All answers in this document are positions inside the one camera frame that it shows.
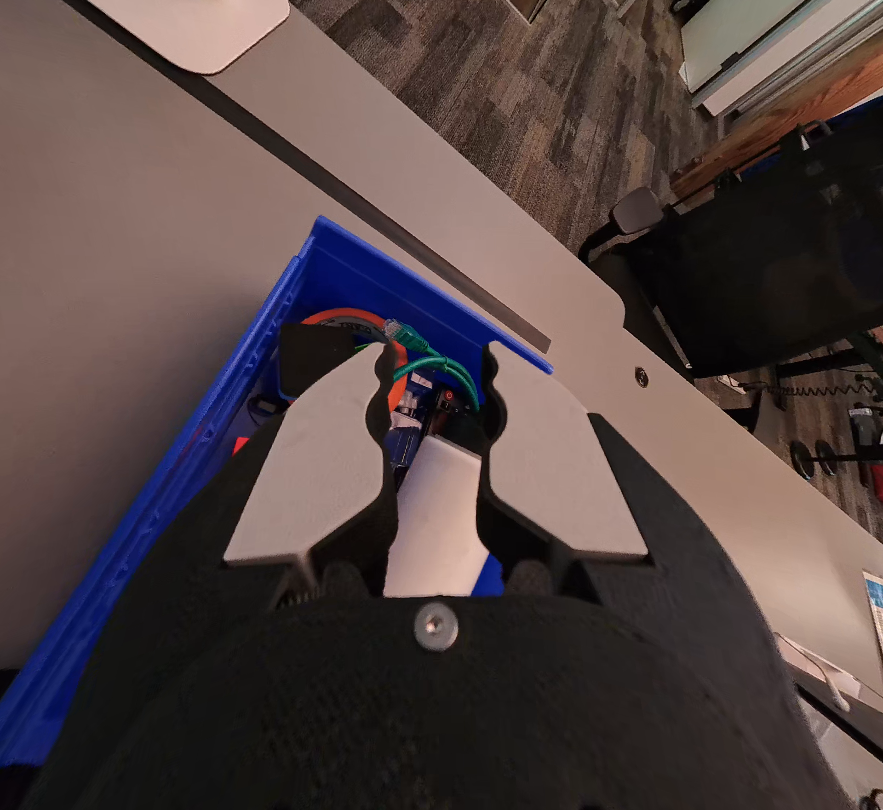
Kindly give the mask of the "wooden cabinet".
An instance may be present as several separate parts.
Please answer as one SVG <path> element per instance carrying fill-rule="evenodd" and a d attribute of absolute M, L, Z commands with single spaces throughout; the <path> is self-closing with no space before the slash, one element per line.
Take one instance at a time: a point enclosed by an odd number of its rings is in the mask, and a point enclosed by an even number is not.
<path fill-rule="evenodd" d="M 797 126 L 829 120 L 882 87 L 881 34 L 855 47 L 843 58 L 808 80 L 790 87 L 756 117 L 740 123 L 703 154 L 672 173 L 675 197 L 688 199 L 710 186 L 728 169 L 733 171 L 767 153 Z"/>

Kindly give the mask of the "printed paper sheet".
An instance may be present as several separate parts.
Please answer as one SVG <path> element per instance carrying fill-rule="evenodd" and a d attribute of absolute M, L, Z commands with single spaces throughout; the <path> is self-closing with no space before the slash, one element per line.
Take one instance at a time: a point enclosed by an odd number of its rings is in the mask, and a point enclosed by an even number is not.
<path fill-rule="evenodd" d="M 882 658 L 883 649 L 883 585 L 882 578 L 874 574 L 863 572 L 863 580 L 877 637 L 877 647 Z"/>

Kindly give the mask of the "blue small packet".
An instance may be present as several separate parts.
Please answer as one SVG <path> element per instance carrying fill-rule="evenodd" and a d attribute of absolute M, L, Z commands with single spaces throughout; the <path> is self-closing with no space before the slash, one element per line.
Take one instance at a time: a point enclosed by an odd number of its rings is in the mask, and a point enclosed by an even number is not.
<path fill-rule="evenodd" d="M 405 381 L 403 395 L 390 415 L 390 431 L 384 439 L 397 483 L 412 465 L 428 431 L 436 402 L 436 371 L 419 369 L 408 374 Z"/>

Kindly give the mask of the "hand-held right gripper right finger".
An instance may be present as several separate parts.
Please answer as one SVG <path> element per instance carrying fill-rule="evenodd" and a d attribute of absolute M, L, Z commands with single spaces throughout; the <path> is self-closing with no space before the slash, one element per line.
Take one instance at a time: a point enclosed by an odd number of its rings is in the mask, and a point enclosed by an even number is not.
<path fill-rule="evenodd" d="M 501 343 L 482 353 L 483 455 L 477 502 L 482 542 L 504 565 L 648 556 L 585 406 L 552 374 Z"/>

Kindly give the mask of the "black plastic part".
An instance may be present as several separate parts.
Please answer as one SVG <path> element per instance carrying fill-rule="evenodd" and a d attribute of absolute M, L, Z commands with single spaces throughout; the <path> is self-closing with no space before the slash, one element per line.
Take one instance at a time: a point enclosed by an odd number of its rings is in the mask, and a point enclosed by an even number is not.
<path fill-rule="evenodd" d="M 286 322 L 278 348 L 278 388 L 294 400 L 356 352 L 354 334 L 343 327 Z"/>

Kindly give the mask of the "blue plastic bin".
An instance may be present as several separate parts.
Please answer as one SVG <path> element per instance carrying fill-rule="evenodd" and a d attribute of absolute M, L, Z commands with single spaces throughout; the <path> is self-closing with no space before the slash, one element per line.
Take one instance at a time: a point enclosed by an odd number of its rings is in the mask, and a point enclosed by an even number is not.
<path fill-rule="evenodd" d="M 318 217 L 171 448 L 2 698 L 1 765 L 41 766 L 116 601 L 171 520 L 256 430 L 246 402 L 275 368 L 281 327 L 332 308 L 412 326 L 480 382 L 481 352 L 501 341 L 547 374 L 526 345 L 381 250 Z"/>

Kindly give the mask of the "black device with red switch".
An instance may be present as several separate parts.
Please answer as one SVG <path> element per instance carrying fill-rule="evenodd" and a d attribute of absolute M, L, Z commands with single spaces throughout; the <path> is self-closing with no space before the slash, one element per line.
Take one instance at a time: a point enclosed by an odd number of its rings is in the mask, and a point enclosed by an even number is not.
<path fill-rule="evenodd" d="M 428 434 L 468 448 L 479 445 L 483 436 L 480 416 L 462 392 L 442 385 L 429 420 Z"/>

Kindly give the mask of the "white monitor stand base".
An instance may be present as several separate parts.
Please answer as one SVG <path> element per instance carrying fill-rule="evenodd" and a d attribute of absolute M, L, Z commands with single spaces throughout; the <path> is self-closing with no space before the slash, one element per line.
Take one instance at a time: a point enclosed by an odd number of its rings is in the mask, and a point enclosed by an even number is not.
<path fill-rule="evenodd" d="M 171 64 L 214 75 L 290 15 L 288 0 L 87 0 Z"/>

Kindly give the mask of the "white rectangular box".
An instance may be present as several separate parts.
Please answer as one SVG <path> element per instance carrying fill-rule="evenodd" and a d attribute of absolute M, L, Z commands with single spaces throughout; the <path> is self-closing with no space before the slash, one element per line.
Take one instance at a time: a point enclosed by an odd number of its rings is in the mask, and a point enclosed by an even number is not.
<path fill-rule="evenodd" d="M 425 437 L 397 492 L 385 597 L 468 596 L 488 558 L 477 532 L 478 455 Z"/>

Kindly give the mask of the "white cabinet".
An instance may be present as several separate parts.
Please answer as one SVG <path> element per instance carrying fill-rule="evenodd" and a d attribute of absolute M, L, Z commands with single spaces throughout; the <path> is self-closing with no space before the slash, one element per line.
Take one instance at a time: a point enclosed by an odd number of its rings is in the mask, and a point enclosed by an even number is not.
<path fill-rule="evenodd" d="M 691 106 L 752 115 L 881 31 L 882 0 L 708 0 L 681 29 Z"/>

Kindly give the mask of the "black office chair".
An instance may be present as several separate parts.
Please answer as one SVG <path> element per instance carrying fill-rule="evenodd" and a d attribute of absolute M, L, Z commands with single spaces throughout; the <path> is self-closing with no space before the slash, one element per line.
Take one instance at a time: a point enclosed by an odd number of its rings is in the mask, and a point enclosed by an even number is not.
<path fill-rule="evenodd" d="M 803 138 L 684 213 L 637 188 L 580 246 L 625 330 L 689 383 L 881 327 L 881 109 Z"/>

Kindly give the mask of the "orange tape roll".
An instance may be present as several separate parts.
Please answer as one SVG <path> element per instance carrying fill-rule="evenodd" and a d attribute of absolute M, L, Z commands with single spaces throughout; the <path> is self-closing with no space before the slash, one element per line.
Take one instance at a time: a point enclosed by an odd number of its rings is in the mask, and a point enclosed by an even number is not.
<path fill-rule="evenodd" d="M 308 316 L 301 323 L 308 326 L 345 328 L 369 341 L 385 343 L 391 340 L 396 354 L 396 367 L 403 368 L 407 364 L 405 347 L 395 339 L 389 338 L 386 332 L 387 320 L 377 314 L 359 308 L 332 308 Z M 394 381 L 389 394 L 390 412 L 399 406 L 406 390 L 406 383 L 406 376 Z"/>

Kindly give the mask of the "black wheeled base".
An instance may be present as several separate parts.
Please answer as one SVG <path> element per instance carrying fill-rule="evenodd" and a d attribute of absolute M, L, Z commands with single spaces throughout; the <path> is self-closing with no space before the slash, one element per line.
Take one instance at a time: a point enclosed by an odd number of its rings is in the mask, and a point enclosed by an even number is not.
<path fill-rule="evenodd" d="M 881 407 L 794 398 L 772 415 L 775 450 L 801 478 L 844 510 L 881 506 Z"/>

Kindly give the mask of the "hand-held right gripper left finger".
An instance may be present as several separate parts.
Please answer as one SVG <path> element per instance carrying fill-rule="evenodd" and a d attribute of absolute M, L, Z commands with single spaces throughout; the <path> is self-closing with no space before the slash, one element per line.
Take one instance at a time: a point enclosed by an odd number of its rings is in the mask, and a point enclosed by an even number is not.
<path fill-rule="evenodd" d="M 398 531 L 384 439 L 396 351 L 369 344 L 310 385 L 281 419 L 224 551 L 231 568 L 286 565 L 303 588 L 346 563 L 382 593 Z"/>

